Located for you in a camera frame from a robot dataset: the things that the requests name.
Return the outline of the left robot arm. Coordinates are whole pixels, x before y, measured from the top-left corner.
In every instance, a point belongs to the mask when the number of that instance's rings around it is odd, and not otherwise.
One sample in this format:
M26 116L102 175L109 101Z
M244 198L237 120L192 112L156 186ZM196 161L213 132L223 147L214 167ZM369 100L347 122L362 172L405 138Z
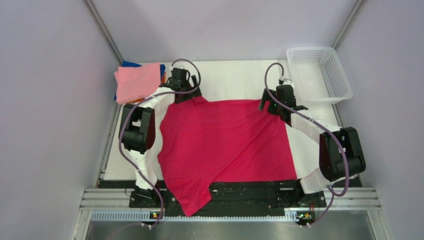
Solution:
M128 103L122 108L118 149L135 170L134 191L130 195L132 208L159 208L163 198L157 187L152 147L158 134L156 115L172 104L200 97L201 73L192 75L187 69L172 68L171 76L140 103Z

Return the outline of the magenta t shirt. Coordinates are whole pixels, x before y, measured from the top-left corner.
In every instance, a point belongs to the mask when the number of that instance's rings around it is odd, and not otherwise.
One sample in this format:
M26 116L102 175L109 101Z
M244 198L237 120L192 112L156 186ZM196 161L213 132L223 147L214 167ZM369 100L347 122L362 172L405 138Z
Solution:
M160 124L158 162L167 189L190 217L212 198L212 183L296 180L286 124L258 100L171 104Z

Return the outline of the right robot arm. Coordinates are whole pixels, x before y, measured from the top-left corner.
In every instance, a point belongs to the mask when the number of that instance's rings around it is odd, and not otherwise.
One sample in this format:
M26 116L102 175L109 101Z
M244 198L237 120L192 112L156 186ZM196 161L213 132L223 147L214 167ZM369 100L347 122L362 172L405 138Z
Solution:
M275 90L265 88L259 104L259 110L263 109L277 116L289 137L297 134L308 144L301 150L299 140L289 141L297 174L290 200L298 206L318 200L319 192L340 181L345 186L337 196L345 195L349 179L365 171L358 131L329 123L298 105L292 85L280 84Z

